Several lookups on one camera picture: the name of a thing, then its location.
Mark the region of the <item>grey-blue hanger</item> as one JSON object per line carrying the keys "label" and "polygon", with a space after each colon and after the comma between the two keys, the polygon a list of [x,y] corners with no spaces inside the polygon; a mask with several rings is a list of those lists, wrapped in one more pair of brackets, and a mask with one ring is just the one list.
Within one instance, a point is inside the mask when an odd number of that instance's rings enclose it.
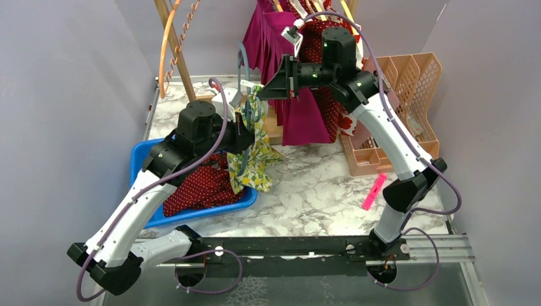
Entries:
{"label": "grey-blue hanger", "polygon": [[[244,46],[244,44],[241,42],[241,41],[238,41],[238,46],[239,46],[239,57],[238,57],[238,61],[237,61],[237,68],[238,68],[238,72],[237,72],[237,85],[238,85],[238,90],[241,91],[241,81],[242,81],[242,78],[241,78],[241,67],[244,66],[244,76],[245,76],[245,81],[248,81],[250,82],[251,81],[251,78],[250,78],[250,68],[249,68],[249,62],[248,62],[248,55],[247,55],[247,52],[246,52],[246,48]],[[250,101],[249,101],[249,97],[251,95],[251,87],[248,86],[247,88],[247,98],[244,102],[244,105],[243,105],[243,109],[242,109],[242,114],[244,115],[243,116],[243,121],[245,122],[244,125],[246,127],[246,129],[248,130],[248,132],[250,133],[250,135],[252,136],[252,141],[254,141],[254,125],[257,121],[259,121],[261,119],[261,112],[262,112],[262,104],[259,100],[257,100],[256,102],[256,105],[257,105],[257,111],[255,112],[251,105],[250,105]],[[246,169],[246,166],[248,164],[248,160],[249,160],[249,153],[250,153],[250,149],[249,147],[243,151],[242,153],[242,163],[241,163],[241,168],[240,170],[237,172],[238,175],[242,175],[244,172],[245,172],[245,169]]]}

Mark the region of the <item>lemon print skirt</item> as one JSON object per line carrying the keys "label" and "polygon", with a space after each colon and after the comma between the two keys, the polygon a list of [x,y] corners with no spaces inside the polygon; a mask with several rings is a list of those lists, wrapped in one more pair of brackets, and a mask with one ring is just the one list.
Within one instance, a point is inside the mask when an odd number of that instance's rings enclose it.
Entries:
{"label": "lemon print skirt", "polygon": [[[256,102],[259,100],[254,93],[249,97],[250,105],[256,112]],[[242,153],[227,154],[228,170],[230,181],[234,191],[241,191],[245,187],[253,188],[257,191],[270,191],[273,180],[268,174],[267,168],[282,160],[283,156],[270,145],[270,138],[265,131],[265,119],[267,111],[265,103],[262,104],[261,119],[254,125],[255,142],[249,149],[249,160],[245,172],[238,175],[237,172],[241,168]]]}

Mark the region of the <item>magenta pleated skirt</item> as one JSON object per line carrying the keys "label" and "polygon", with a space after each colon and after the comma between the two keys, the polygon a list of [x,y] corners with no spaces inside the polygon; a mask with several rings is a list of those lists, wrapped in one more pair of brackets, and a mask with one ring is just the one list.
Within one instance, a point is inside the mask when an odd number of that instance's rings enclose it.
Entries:
{"label": "magenta pleated skirt", "polygon": [[[280,67],[284,54],[293,54],[293,45],[281,36],[297,17],[289,12],[274,11],[271,1],[257,1],[243,39],[250,69],[258,69],[261,83],[266,84]],[[299,89],[295,99],[269,100],[277,124],[283,127],[283,145],[329,143],[316,100],[307,88]]]}

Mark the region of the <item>dark red polka-dot skirt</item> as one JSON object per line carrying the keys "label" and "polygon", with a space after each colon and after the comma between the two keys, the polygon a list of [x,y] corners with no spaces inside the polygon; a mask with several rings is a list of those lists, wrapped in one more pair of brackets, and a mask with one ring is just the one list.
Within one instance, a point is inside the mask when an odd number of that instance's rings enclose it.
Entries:
{"label": "dark red polka-dot skirt", "polygon": [[245,190],[234,191],[227,156],[219,152],[208,157],[188,175],[163,203],[163,215],[172,217],[185,210],[203,210],[238,202]]}

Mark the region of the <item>orange wavy hanger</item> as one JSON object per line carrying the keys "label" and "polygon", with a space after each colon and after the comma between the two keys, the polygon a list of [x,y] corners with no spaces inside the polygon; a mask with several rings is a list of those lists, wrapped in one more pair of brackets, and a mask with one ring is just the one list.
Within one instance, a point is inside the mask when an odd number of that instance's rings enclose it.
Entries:
{"label": "orange wavy hanger", "polygon": [[181,3],[181,0],[169,1],[168,3],[164,0],[154,1],[163,26],[163,37],[159,55],[158,89],[160,98],[165,98],[175,68],[177,68],[184,90],[189,100],[193,101],[197,100],[197,96],[182,52],[182,43],[186,38],[190,23],[199,7],[200,1],[194,1],[190,5],[186,15],[186,21],[182,24],[182,32],[180,35],[177,35],[174,27],[174,19]]}

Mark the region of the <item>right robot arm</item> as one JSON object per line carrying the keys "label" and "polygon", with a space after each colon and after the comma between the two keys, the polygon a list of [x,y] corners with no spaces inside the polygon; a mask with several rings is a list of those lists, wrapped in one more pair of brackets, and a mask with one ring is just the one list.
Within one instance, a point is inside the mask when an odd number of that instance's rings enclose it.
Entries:
{"label": "right robot arm", "polygon": [[384,259],[394,250],[411,209],[422,201],[447,169],[414,139],[391,107],[377,73],[356,67],[356,42],[344,27],[322,33],[322,60],[299,62],[284,55],[275,75],[256,94],[261,100],[288,99],[300,88],[328,88],[334,100],[371,133],[387,155],[397,179],[383,189],[386,206],[369,234],[368,251]]}

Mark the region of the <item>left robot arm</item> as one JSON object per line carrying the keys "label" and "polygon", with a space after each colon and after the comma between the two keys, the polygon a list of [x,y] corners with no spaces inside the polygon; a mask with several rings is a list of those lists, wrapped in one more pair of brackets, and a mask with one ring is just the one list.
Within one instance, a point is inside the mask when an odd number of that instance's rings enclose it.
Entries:
{"label": "left robot arm", "polygon": [[179,230],[157,242],[134,245],[155,211],[173,195],[184,180],[217,151],[238,154],[255,142],[242,112],[230,120],[214,105],[190,101],[178,116],[177,127],[151,147],[135,181],[107,222],[86,242],[74,242],[68,257],[81,267],[76,287],[84,274],[103,291],[121,295],[136,283],[142,271],[178,254],[196,260],[200,244]]}

